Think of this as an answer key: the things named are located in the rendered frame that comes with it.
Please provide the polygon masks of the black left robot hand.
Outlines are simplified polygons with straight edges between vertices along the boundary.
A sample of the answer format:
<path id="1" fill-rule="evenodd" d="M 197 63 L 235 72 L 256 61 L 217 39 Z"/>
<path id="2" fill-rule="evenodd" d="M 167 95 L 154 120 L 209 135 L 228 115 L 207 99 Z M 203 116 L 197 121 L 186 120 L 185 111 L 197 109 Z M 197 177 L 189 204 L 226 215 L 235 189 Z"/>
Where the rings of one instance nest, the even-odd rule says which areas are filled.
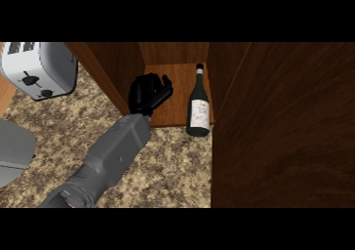
<path id="1" fill-rule="evenodd" d="M 130 113 L 151 116 L 173 94 L 172 81 L 167 75 L 150 73 L 136 77 L 129 91 Z"/>

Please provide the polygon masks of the wooden cabinet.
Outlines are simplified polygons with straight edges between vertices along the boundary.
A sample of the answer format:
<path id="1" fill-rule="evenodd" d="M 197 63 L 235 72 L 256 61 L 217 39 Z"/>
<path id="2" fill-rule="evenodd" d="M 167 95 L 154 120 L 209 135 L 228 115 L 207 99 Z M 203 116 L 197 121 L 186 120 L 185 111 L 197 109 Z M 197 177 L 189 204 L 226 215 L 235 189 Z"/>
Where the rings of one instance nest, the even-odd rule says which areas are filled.
<path id="1" fill-rule="evenodd" d="M 123 114 L 130 113 L 129 90 L 135 78 L 151 72 L 169 77 L 173 94 L 152 113 L 154 127 L 186 124 L 201 63 L 209 119 L 217 118 L 250 48 L 247 42 L 70 42 L 67 47 Z"/>

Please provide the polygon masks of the dark green wine bottle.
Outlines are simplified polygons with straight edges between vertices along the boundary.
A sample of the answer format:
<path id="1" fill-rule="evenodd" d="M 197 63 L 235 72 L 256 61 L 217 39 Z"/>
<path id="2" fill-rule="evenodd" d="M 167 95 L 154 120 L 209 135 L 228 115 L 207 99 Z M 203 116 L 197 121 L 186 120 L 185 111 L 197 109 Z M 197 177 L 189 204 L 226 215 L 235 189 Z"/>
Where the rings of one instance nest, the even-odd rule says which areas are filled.
<path id="1" fill-rule="evenodd" d="M 209 98 L 201 63 L 197 64 L 197 81 L 188 102 L 186 133 L 194 137 L 204 137 L 209 134 Z"/>

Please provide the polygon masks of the dark wooden cabinet door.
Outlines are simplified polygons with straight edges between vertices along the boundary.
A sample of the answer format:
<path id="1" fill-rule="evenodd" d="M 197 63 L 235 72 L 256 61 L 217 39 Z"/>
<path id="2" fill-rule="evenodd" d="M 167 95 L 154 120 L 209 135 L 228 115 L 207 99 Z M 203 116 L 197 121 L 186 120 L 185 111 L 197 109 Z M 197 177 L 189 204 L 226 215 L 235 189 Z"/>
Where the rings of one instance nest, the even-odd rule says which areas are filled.
<path id="1" fill-rule="evenodd" d="M 216 207 L 355 207 L 355 43 L 251 44 L 213 126 Z"/>

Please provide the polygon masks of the silver toaster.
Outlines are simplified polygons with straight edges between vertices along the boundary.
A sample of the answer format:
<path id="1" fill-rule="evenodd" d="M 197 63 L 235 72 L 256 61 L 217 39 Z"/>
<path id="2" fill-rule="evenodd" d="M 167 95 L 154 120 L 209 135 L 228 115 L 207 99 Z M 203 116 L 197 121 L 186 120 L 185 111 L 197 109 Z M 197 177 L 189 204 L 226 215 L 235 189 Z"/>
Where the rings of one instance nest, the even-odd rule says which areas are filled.
<path id="1" fill-rule="evenodd" d="M 0 73 L 40 102 L 74 92 L 79 61 L 64 42 L 3 42 Z"/>

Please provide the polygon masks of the grey rounded appliance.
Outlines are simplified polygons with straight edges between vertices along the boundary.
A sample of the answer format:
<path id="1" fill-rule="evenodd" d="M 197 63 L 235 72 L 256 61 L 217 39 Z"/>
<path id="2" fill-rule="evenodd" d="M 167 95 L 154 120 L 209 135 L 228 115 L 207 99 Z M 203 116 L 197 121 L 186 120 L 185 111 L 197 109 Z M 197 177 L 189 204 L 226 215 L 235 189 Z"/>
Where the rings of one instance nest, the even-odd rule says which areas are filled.
<path id="1" fill-rule="evenodd" d="M 0 188 L 27 170 L 34 155 L 34 145 L 31 131 L 0 118 Z"/>

